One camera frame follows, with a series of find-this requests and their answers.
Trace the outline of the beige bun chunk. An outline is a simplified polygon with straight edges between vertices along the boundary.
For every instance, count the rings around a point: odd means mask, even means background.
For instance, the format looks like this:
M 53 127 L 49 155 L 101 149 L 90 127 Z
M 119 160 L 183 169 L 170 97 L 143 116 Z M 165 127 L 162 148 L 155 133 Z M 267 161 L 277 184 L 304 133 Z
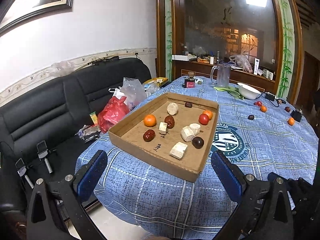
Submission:
M 190 126 L 184 126 L 181 129 L 181 137 L 185 142 L 190 142 L 195 137 L 195 133 Z
M 166 135 L 168 131 L 168 124 L 166 122 L 160 122 L 159 124 L 159 133 Z
M 182 142 L 177 142 L 170 150 L 169 155 L 181 160 L 187 150 L 188 145 Z
M 197 123 L 190 124 L 189 127 L 192 129 L 195 136 L 200 133 L 201 125 Z

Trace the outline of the brown cardboard tray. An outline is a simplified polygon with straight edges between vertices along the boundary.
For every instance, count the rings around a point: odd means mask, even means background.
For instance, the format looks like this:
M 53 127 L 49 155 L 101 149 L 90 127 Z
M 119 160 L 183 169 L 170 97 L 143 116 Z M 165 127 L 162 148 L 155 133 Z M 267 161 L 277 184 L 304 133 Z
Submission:
M 178 104 L 178 113 L 174 115 L 175 126 L 167 131 L 166 135 L 159 133 L 159 126 L 152 127 L 155 138 L 150 142 L 143 140 L 143 134 L 149 129 L 144 125 L 143 119 L 152 114 L 157 122 L 164 121 L 168 116 L 169 103 Z M 192 108 L 185 107 L 186 102 L 193 104 Z M 212 111 L 213 118 L 207 125 L 201 125 L 199 137 L 204 140 L 204 146 L 195 148 L 191 142 L 187 142 L 187 150 L 181 160 L 169 155 L 170 150 L 177 142 L 184 142 L 181 137 L 181 129 L 189 124 L 197 123 L 204 110 Z M 196 98 L 188 95 L 164 93 L 152 99 L 144 106 L 137 107 L 123 120 L 114 125 L 108 132 L 112 144 L 128 154 L 152 165 L 173 176 L 195 182 L 206 164 L 217 119 L 219 116 L 219 104 L 215 101 Z

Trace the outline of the round beige steamed bun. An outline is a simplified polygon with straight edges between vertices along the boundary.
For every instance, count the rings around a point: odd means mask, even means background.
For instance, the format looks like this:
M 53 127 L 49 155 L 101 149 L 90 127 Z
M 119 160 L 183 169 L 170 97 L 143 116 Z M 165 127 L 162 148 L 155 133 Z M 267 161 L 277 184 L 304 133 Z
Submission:
M 176 115 L 178 113 L 178 104 L 171 102 L 167 106 L 167 112 L 169 115 Z

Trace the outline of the large red jujube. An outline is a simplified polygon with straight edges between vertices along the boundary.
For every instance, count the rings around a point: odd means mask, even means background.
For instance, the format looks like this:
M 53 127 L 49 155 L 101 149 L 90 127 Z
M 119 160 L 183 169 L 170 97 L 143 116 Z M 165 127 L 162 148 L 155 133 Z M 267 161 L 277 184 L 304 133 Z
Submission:
M 166 116 L 164 122 L 167 124 L 168 129 L 172 129 L 175 126 L 175 120 L 172 115 Z

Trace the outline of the black leather sofa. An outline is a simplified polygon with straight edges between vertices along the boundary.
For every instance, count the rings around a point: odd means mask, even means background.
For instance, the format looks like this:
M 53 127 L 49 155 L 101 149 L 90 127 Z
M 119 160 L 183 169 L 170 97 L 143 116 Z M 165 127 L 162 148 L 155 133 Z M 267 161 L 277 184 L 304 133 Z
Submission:
M 137 58 L 111 59 L 52 79 L 1 107 L 1 239 L 25 239 L 30 185 L 75 171 L 88 143 L 77 132 L 93 121 L 129 77 L 145 82 Z

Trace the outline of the small red tomato near bowl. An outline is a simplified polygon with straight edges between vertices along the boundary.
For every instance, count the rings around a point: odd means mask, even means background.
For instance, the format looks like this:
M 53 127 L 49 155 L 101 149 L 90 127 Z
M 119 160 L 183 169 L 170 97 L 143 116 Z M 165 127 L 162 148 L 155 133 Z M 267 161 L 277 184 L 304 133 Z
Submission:
M 254 105 L 261 107 L 263 104 L 262 104 L 261 101 L 256 101 L 256 102 L 254 103 Z

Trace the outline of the black square cup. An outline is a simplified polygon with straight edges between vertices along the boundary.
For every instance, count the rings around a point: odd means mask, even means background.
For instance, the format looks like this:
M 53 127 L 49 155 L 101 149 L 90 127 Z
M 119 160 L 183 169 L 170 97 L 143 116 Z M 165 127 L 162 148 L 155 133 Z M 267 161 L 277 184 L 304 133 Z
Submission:
M 301 109 L 295 109 L 294 111 L 291 112 L 290 115 L 296 122 L 301 122 L 303 117 L 303 112 Z

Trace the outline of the white enamel bowl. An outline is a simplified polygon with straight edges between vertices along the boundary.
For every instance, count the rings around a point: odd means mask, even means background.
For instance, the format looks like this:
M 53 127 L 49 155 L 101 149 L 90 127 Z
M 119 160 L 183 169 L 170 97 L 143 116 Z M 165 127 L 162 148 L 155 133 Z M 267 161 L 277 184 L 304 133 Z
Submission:
M 238 83 L 238 90 L 244 98 L 249 100 L 255 100 L 261 96 L 261 93 L 257 89 L 244 83 Z

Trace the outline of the small dark jujube tray back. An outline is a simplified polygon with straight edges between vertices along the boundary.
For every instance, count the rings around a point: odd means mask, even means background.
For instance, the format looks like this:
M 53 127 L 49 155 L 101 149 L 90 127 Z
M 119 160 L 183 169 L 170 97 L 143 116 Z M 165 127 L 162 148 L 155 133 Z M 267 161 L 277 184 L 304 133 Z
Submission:
M 185 103 L 185 107 L 187 108 L 192 108 L 193 107 L 193 104 L 191 102 L 186 102 Z

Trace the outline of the red plastic bag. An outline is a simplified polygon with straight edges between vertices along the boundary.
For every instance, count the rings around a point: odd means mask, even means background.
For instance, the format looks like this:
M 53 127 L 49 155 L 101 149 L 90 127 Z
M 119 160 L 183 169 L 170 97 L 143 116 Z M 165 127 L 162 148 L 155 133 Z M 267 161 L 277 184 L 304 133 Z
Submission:
M 122 96 L 120 99 L 113 96 L 98 114 L 98 125 L 103 133 L 106 133 L 130 112 L 129 107 L 125 104 L 125 100 L 125 96 Z

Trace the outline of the red ink bottle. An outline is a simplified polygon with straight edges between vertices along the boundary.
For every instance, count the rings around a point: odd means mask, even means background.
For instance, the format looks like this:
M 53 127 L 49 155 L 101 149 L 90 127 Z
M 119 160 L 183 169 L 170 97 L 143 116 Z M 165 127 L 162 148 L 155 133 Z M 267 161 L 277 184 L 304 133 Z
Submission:
M 183 88 L 194 88 L 195 87 L 195 73 L 188 72 L 188 75 L 184 78 Z

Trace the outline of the clear glass pitcher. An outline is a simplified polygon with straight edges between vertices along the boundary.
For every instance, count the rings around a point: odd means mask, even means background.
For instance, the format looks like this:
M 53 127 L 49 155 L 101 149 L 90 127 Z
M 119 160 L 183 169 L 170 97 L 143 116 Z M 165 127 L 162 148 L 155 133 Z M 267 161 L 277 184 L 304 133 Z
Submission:
M 216 79 L 213 78 L 214 72 L 217 71 Z M 229 87 L 229 79 L 231 75 L 231 65 L 220 63 L 213 65 L 210 72 L 210 80 L 214 87 Z

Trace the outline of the white tube on sideboard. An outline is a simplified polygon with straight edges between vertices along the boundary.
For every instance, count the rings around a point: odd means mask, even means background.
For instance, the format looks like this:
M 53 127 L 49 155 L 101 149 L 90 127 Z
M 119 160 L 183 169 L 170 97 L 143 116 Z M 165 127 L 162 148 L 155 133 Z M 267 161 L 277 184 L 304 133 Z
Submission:
M 258 58 L 254 59 L 254 70 L 253 70 L 253 74 L 257 75 L 258 74 L 258 70 L 259 70 L 259 63 L 260 60 Z

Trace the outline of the wooden sideboard cabinet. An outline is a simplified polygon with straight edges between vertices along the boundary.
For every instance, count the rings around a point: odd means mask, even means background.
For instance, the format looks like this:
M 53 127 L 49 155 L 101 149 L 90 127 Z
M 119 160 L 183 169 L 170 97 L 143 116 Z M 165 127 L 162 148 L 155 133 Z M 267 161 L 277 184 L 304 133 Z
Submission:
M 244 72 L 242 69 L 232 69 L 226 63 L 212 65 L 210 63 L 189 61 L 188 57 L 183 55 L 172 55 L 172 63 L 174 79 L 193 72 L 195 76 L 208 77 L 214 85 L 217 84 L 217 80 L 229 77 L 229 83 L 244 83 L 261 92 L 277 92 L 278 83 L 276 81 Z

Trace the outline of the framed wall picture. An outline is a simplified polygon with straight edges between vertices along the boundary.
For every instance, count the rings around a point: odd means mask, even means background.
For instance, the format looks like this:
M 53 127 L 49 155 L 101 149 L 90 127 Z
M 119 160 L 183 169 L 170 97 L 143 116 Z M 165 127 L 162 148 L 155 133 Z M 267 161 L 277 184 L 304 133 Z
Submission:
M 73 0 L 5 0 L 1 5 L 1 35 L 35 17 L 70 10 Z

